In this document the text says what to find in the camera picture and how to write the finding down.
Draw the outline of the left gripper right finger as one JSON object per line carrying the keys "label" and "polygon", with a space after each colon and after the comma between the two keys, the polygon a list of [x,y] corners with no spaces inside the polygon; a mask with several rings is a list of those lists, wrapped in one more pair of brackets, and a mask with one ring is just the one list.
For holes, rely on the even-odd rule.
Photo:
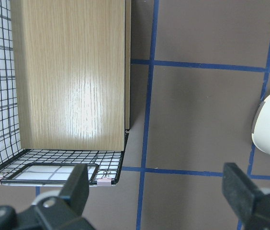
{"label": "left gripper right finger", "polygon": [[237,216],[251,216],[265,195],[233,162],[223,166],[222,193]]}

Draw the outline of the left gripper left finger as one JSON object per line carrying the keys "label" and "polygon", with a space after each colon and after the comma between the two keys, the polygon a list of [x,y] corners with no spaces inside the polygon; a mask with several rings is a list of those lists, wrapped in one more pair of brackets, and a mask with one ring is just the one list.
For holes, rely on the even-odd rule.
{"label": "left gripper left finger", "polygon": [[89,196],[88,168],[86,164],[77,164],[58,197],[64,200],[68,206],[81,216]]}

